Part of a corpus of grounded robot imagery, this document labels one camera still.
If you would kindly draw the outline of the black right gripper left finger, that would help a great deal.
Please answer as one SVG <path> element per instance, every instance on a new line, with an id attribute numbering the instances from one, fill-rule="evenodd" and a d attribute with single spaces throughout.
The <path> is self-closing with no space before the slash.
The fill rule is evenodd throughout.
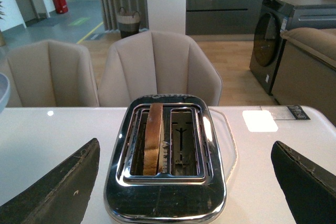
<path id="1" fill-rule="evenodd" d="M 93 138 L 25 191 L 1 206 L 1 223 L 81 223 L 98 174 Z"/>

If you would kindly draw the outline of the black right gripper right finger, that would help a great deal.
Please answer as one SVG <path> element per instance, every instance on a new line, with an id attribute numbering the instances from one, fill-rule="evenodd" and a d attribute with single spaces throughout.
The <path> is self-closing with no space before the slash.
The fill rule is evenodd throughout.
<path id="1" fill-rule="evenodd" d="M 281 141 L 271 161 L 296 223 L 335 223 L 334 174 Z"/>

